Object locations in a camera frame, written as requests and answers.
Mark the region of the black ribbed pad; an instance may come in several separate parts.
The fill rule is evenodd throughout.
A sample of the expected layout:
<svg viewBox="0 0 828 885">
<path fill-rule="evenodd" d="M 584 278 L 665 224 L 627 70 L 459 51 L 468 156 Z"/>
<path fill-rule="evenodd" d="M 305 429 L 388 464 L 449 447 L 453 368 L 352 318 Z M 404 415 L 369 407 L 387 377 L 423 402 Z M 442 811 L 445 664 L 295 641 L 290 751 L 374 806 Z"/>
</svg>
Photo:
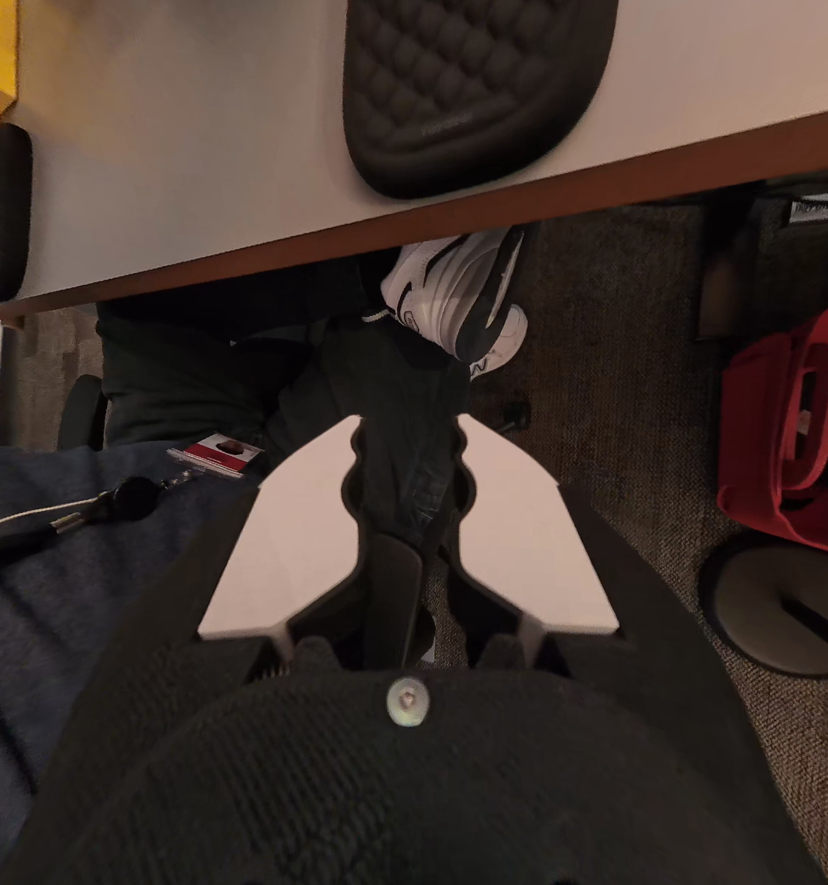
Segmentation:
<svg viewBox="0 0 828 885">
<path fill-rule="evenodd" d="M 617 1 L 350 1 L 342 118 L 374 191 L 490 183 L 577 126 L 609 60 Z"/>
</svg>

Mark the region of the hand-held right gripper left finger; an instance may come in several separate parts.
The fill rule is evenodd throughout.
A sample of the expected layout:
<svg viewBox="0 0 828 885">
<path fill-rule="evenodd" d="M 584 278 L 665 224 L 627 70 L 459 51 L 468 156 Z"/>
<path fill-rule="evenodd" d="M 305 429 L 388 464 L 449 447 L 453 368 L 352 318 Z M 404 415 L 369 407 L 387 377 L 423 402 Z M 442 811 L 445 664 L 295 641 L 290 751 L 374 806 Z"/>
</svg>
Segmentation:
<svg viewBox="0 0 828 885">
<path fill-rule="evenodd" d="M 342 497 L 362 419 L 349 416 L 261 483 L 198 626 L 203 640 L 291 640 L 292 621 L 350 578 L 359 529 Z"/>
</svg>

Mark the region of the white id badge card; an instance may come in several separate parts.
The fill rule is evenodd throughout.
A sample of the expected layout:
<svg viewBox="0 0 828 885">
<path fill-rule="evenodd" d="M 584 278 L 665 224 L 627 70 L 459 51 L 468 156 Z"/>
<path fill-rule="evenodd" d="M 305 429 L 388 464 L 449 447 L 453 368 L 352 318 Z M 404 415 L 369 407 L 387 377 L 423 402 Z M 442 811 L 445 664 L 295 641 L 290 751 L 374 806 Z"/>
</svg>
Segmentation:
<svg viewBox="0 0 828 885">
<path fill-rule="evenodd" d="M 214 434 L 186 447 L 168 448 L 168 456 L 186 469 L 227 480 L 241 480 L 263 450 L 222 434 Z"/>
</svg>

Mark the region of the round grey stand base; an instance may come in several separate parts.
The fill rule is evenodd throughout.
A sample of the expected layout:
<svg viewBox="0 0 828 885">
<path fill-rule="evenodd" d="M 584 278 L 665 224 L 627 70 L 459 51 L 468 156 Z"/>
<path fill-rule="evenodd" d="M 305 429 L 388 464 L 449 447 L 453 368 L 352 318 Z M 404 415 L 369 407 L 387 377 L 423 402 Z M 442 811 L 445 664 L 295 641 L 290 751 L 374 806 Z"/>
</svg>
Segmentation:
<svg viewBox="0 0 828 885">
<path fill-rule="evenodd" d="M 704 561 L 697 599 L 726 647 L 764 670 L 828 680 L 828 552 L 758 532 Z"/>
</svg>

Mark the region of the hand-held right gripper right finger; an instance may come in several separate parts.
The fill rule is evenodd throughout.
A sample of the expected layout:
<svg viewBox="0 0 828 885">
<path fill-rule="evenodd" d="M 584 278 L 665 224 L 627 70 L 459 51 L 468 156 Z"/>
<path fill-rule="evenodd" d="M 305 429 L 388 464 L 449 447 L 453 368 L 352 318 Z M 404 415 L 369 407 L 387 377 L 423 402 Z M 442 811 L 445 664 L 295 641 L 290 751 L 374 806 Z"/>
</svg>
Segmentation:
<svg viewBox="0 0 828 885">
<path fill-rule="evenodd" d="M 618 618 L 556 479 L 472 415 L 456 421 L 473 489 L 458 529 L 465 576 L 510 603 L 526 631 L 614 634 Z"/>
</svg>

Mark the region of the white black sneaker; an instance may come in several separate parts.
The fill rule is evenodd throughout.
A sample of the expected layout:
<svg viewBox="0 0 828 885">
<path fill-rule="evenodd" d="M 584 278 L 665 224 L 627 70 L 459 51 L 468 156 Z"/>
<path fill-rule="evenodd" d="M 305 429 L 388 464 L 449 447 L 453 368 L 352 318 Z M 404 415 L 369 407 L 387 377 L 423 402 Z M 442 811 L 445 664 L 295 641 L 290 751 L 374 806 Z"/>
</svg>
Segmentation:
<svg viewBox="0 0 828 885">
<path fill-rule="evenodd" d="M 528 320 L 514 302 L 534 225 L 402 247 L 379 284 L 384 312 L 468 366 L 472 380 L 519 353 Z"/>
</svg>

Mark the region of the grey blue cloth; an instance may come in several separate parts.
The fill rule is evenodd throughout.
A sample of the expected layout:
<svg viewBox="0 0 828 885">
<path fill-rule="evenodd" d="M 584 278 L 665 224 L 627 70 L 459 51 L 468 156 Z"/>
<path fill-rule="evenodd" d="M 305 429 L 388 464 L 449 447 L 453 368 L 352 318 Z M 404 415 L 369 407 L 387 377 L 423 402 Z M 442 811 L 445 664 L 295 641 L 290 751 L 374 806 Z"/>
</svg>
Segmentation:
<svg viewBox="0 0 828 885">
<path fill-rule="evenodd" d="M 170 442 L 30 452 L 0 447 L 0 518 L 180 471 Z M 82 528 L 0 575 L 0 857 L 18 837 L 72 704 L 121 615 L 205 521 L 252 488 L 205 475 L 154 514 Z"/>
</svg>

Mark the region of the red bag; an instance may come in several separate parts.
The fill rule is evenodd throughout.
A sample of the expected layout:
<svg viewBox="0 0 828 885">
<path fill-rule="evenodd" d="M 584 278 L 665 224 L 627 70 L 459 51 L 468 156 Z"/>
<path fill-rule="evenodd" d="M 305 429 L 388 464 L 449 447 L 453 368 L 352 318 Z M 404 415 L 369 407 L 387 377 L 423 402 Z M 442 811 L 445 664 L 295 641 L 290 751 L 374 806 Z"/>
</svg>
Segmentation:
<svg viewBox="0 0 828 885">
<path fill-rule="evenodd" d="M 828 309 L 752 343 L 723 371 L 717 504 L 731 520 L 828 552 Z"/>
</svg>

